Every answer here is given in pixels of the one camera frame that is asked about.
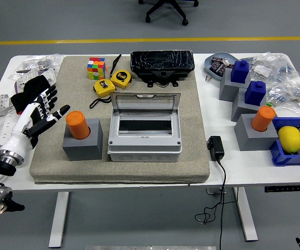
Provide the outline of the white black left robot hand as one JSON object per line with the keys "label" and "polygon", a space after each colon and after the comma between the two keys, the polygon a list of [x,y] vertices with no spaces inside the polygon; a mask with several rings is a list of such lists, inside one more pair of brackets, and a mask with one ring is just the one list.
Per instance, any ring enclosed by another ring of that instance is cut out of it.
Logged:
{"label": "white black left robot hand", "polygon": [[21,164],[28,151],[35,148],[39,135],[51,128],[70,109],[69,105],[52,112],[57,101],[53,85],[29,103],[12,129],[11,138],[0,148],[0,160],[14,158]]}

